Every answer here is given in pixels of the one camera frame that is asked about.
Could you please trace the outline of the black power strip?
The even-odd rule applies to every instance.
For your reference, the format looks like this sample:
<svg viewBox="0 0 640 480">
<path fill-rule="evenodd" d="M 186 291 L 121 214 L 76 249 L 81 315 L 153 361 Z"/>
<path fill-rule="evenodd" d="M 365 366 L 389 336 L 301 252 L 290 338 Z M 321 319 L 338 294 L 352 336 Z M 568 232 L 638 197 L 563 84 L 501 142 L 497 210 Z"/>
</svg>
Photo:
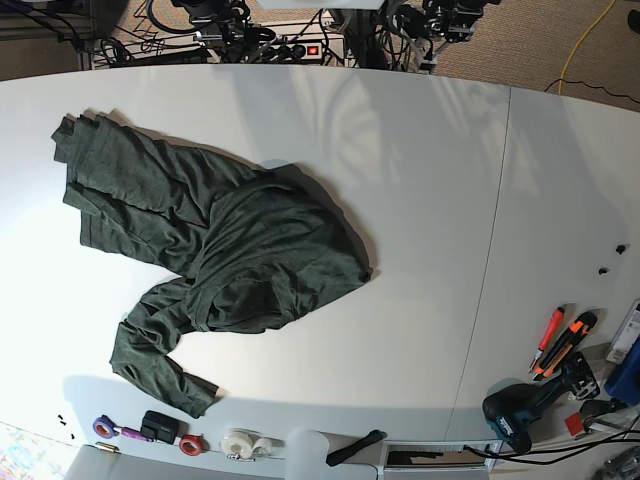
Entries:
<svg viewBox="0 0 640 480">
<path fill-rule="evenodd" d="M 219 55 L 222 64 L 274 64 L 274 65 L 321 65 L 324 60 L 321 46 L 316 44 L 267 45 L 244 53 Z"/>
</svg>

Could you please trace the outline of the teal black cordless drill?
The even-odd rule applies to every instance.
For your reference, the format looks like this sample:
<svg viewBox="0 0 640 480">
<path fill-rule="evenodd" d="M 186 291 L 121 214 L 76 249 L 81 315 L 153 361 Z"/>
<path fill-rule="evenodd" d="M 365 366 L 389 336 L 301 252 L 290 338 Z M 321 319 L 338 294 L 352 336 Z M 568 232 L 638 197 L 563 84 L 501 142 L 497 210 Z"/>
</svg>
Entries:
<svg viewBox="0 0 640 480">
<path fill-rule="evenodd" d="M 577 400 L 600 395 L 598 382 L 582 352 L 573 354 L 560 373 L 543 384 L 513 384 L 489 395 L 482 402 L 482 411 L 497 438 L 516 454 L 524 455 L 532 448 L 529 426 L 568 393 Z"/>
</svg>

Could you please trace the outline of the blue box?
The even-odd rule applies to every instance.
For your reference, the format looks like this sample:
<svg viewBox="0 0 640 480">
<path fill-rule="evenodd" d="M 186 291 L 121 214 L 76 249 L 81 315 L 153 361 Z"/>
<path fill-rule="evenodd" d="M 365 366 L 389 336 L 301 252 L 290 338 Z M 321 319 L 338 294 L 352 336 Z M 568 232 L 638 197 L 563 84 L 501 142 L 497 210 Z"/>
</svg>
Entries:
<svg viewBox="0 0 640 480">
<path fill-rule="evenodd" d="M 617 365 L 605 382 L 606 393 L 628 406 L 639 404 L 640 400 L 640 344 L 639 340 L 633 344 L 620 365 Z"/>
</svg>

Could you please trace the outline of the clear tape roll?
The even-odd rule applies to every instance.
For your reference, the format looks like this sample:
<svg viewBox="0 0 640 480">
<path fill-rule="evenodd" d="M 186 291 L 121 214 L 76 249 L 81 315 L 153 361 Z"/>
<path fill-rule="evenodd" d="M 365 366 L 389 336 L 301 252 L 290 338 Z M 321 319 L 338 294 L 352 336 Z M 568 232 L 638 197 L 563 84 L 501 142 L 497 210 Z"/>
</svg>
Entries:
<svg viewBox="0 0 640 480">
<path fill-rule="evenodd" d="M 284 443 L 281 440 L 260 437 L 253 445 L 252 457 L 253 458 L 267 458 L 277 457 L 281 454 Z"/>
<path fill-rule="evenodd" d="M 227 456 L 250 459 L 253 455 L 254 440 L 242 430 L 229 430 L 219 442 L 221 451 Z"/>
</svg>

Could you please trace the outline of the dark green long-sleeve t-shirt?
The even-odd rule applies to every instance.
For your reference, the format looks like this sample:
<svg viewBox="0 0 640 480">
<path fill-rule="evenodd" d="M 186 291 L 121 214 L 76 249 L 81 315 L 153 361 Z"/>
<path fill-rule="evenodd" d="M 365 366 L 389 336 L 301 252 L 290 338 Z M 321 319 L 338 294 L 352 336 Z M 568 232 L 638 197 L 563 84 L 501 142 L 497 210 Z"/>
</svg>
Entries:
<svg viewBox="0 0 640 480">
<path fill-rule="evenodd" d="M 52 138 L 80 243 L 173 274 L 119 323 L 112 370 L 192 418 L 217 387 L 172 360 L 184 335 L 278 330 L 370 280 L 344 223 L 289 178 L 103 115 Z"/>
</svg>

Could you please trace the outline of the red tape roll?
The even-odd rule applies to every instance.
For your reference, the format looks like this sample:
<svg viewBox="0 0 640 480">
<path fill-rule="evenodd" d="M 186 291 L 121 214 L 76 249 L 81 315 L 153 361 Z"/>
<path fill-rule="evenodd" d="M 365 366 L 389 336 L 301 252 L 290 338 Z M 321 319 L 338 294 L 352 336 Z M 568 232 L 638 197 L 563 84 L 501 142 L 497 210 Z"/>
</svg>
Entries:
<svg viewBox="0 0 640 480">
<path fill-rule="evenodd" d="M 201 435 L 184 435 L 179 440 L 180 451 L 187 456 L 199 456 L 203 450 L 203 437 Z"/>
</svg>

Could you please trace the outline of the orange black utility knife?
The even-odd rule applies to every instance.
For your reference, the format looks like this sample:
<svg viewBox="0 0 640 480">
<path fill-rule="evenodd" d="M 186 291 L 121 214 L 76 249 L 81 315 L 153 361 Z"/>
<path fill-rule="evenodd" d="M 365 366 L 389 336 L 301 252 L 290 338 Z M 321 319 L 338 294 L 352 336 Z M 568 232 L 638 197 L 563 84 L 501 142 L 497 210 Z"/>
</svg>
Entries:
<svg viewBox="0 0 640 480">
<path fill-rule="evenodd" d="M 535 367 L 532 380 L 537 382 L 548 378 L 563 359 L 586 337 L 597 321 L 598 317 L 593 311 L 585 311 L 572 321 Z"/>
</svg>

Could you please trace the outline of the purple tape roll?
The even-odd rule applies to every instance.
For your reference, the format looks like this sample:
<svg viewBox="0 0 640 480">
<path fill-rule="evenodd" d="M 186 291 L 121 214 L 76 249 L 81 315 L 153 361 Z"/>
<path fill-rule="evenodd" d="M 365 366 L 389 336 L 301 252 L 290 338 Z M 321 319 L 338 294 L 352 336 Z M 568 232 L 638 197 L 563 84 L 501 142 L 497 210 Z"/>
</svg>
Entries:
<svg viewBox="0 0 640 480">
<path fill-rule="evenodd" d="M 94 420 L 93 430 L 103 439 L 111 439 L 117 435 L 116 425 L 106 415 L 101 415 Z"/>
</svg>

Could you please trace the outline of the purple marker pen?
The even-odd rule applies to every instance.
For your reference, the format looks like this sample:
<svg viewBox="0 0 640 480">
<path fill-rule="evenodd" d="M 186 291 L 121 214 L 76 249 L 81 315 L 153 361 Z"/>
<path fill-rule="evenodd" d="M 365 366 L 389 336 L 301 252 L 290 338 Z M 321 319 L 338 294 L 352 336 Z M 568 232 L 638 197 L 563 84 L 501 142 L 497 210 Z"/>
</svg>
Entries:
<svg viewBox="0 0 640 480">
<path fill-rule="evenodd" d="M 123 435 L 123 436 L 128 437 L 128 438 L 132 438 L 132 439 L 136 439 L 136 440 L 140 440 L 140 441 L 144 441 L 144 442 L 151 442 L 151 439 L 145 437 L 139 431 L 131 429 L 131 428 L 128 428 L 128 427 L 116 427 L 115 431 L 118 434 Z"/>
</svg>

